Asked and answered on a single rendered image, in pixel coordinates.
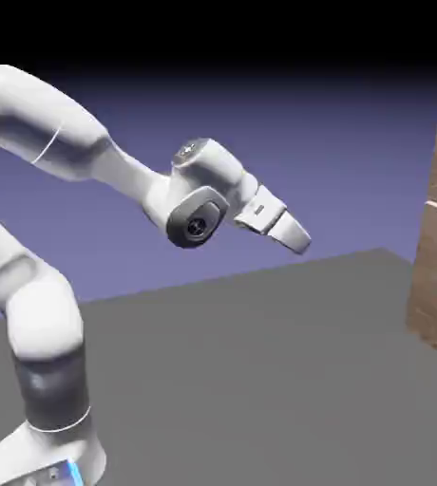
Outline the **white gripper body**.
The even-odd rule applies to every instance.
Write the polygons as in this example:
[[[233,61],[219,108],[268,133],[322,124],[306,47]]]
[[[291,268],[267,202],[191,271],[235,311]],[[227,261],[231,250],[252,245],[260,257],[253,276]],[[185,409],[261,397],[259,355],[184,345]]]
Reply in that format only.
[[[309,233],[288,211],[279,217],[268,235],[275,242],[296,254],[307,251],[312,241]]]

